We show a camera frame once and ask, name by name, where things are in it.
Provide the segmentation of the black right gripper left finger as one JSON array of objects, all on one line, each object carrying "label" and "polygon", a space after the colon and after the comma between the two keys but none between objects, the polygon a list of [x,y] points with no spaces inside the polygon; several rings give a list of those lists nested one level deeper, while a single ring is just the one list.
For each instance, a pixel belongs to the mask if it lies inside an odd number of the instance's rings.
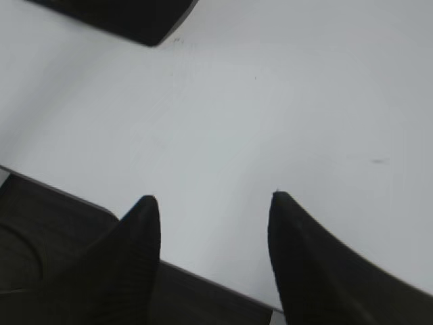
[{"label": "black right gripper left finger", "polygon": [[2,324],[147,324],[160,264],[160,214],[143,196],[56,277],[1,294]]}]

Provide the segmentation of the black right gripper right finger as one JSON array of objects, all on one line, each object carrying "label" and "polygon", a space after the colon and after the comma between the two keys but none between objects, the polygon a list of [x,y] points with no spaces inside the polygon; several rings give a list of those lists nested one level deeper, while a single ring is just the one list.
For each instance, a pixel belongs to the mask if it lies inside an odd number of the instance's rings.
[{"label": "black right gripper right finger", "polygon": [[355,253],[286,192],[273,193],[267,238],[288,324],[432,323],[432,295]]}]

